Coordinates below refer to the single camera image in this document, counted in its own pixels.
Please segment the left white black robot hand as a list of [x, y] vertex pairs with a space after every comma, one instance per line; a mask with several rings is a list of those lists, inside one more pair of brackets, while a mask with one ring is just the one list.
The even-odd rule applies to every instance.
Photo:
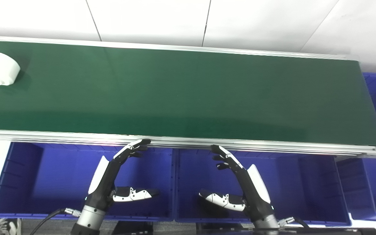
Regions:
[[158, 189], [115, 186], [120, 168], [130, 157], [140, 157], [140, 151], [147, 150], [150, 139], [140, 139], [128, 143], [109, 161], [102, 156], [88, 189], [84, 208], [87, 210], [107, 212], [114, 202], [133, 202], [158, 196]]

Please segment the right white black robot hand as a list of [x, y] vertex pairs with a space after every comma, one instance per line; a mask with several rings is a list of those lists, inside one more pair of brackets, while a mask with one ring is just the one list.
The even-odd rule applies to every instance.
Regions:
[[246, 169], [238, 159], [227, 149], [219, 145], [211, 145], [210, 149], [216, 155], [218, 170], [230, 169], [235, 175], [243, 195], [231, 195], [202, 189], [199, 196], [225, 209], [244, 212], [255, 227], [279, 227], [268, 190], [255, 164]]

